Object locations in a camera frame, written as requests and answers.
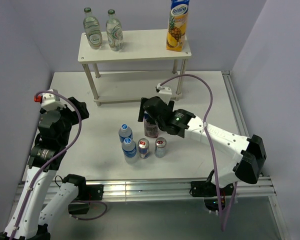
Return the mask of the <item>purple juice carton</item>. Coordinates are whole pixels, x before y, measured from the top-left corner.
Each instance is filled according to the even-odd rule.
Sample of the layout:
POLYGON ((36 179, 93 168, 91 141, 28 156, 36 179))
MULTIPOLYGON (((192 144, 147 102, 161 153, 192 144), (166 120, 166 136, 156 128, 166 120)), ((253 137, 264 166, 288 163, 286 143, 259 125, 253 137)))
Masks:
POLYGON ((149 138, 157 138, 159 136, 159 127, 154 119, 145 111, 143 117, 144 135, 149 138))

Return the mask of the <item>pineapple juice carton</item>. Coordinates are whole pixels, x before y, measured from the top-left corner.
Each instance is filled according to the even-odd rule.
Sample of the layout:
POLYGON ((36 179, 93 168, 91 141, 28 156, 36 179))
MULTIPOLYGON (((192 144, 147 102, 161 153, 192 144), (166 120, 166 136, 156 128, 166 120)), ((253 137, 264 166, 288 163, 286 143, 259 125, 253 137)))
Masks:
POLYGON ((185 44, 189 0, 172 0, 166 35, 166 49, 181 52, 185 44))

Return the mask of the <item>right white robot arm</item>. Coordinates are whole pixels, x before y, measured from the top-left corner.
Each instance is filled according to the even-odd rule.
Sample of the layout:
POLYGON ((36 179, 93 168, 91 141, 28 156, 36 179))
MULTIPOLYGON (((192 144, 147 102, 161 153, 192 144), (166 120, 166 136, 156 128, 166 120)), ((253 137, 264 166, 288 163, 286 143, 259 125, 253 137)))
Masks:
POLYGON ((207 191, 219 194, 224 187, 237 181, 254 185, 258 182, 267 158, 263 139, 237 135, 204 122, 197 115, 184 109, 174 110, 174 101, 165 103, 160 97, 141 98, 139 116, 145 113, 158 128, 172 136, 191 139, 209 145, 230 158, 221 170, 214 170, 206 183, 207 191))

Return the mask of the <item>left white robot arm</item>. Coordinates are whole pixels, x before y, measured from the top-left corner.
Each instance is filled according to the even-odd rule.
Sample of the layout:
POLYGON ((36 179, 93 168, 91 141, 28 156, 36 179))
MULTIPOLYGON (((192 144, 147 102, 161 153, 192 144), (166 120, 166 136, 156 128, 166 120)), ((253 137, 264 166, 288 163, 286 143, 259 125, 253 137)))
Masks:
POLYGON ((74 97, 60 102, 58 95, 35 96, 35 102, 41 103, 38 134, 30 151, 26 181, 14 211, 0 240, 48 240, 49 229, 53 221, 74 200, 86 197, 88 188, 83 176, 69 174, 64 179, 60 193, 43 206, 48 189, 61 165, 67 150, 73 145, 69 142, 74 125, 82 126, 82 121, 90 114, 85 102, 74 97))

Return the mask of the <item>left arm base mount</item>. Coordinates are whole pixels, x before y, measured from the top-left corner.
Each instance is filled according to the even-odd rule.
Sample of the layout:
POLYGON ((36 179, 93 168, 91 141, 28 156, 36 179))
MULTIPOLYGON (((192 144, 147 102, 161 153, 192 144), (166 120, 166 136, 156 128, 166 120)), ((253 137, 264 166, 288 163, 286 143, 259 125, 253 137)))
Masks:
POLYGON ((82 203, 82 201, 101 201, 104 192, 103 184, 88 184, 83 193, 77 196, 72 203, 68 205, 70 215, 86 215, 92 208, 92 203, 82 203))

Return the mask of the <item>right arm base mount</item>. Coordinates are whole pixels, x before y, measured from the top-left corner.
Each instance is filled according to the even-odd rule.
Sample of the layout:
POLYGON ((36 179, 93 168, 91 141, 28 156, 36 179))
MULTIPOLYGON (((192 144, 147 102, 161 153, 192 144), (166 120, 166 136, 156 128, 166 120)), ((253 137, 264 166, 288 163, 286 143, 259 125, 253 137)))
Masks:
MULTIPOLYGON (((219 188, 219 195, 221 198, 231 196, 234 190, 235 185, 230 183, 226 187, 219 188)), ((217 187, 208 181, 191 181, 189 194, 192 197, 217 198, 217 187)))

